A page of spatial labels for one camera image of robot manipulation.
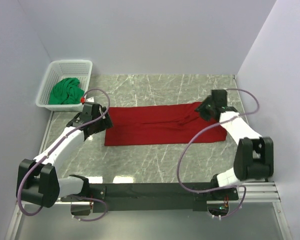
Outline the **red t-shirt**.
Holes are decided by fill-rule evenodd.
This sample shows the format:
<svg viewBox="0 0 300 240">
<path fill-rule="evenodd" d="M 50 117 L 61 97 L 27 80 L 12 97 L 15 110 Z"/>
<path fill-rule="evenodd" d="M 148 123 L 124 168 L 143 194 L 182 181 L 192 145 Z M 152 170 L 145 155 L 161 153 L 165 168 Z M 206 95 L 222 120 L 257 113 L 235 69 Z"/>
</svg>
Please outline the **red t-shirt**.
<svg viewBox="0 0 300 240">
<path fill-rule="evenodd" d="M 187 144 L 199 131 L 216 123 L 202 119 L 199 102 L 174 105 L 111 107 L 113 126 L 106 130 L 107 147 Z"/>
</svg>

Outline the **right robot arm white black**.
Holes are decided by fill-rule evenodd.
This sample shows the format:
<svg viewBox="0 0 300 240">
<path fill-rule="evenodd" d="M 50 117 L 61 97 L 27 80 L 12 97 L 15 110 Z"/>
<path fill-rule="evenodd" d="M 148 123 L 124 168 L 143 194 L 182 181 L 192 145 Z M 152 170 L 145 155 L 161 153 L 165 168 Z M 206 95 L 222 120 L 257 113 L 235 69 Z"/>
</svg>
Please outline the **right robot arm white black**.
<svg viewBox="0 0 300 240">
<path fill-rule="evenodd" d="M 204 120 L 214 119 L 215 124 L 201 130 L 197 136 L 221 127 L 231 136 L 237 145 L 233 167 L 216 174 L 209 189 L 194 190 L 195 193 L 210 193 L 211 197 L 220 200 L 227 194 L 228 188 L 237 188 L 248 181 L 266 179 L 274 174 L 274 143 L 270 137 L 263 137 L 253 130 L 243 116 L 255 114 L 259 108 L 256 97 L 248 92 L 256 102 L 256 110 L 252 112 L 238 112 L 233 106 L 228 106 L 228 90 L 213 89 L 211 94 L 196 108 Z"/>
</svg>

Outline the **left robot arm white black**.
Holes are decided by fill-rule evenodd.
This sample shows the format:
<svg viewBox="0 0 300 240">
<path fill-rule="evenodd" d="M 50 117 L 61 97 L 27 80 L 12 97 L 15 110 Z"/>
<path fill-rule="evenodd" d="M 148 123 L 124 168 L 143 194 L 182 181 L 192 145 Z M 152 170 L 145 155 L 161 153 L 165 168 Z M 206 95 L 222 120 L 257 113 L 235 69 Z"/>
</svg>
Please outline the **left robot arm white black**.
<svg viewBox="0 0 300 240">
<path fill-rule="evenodd" d="M 88 178 L 70 175 L 59 178 L 57 171 L 70 153 L 90 136 L 113 127 L 108 107 L 86 102 L 64 128 L 61 135 L 34 159 L 24 159 L 18 167 L 16 197 L 20 205 L 28 202 L 50 208 L 57 199 L 73 195 L 78 201 L 90 196 Z"/>
</svg>

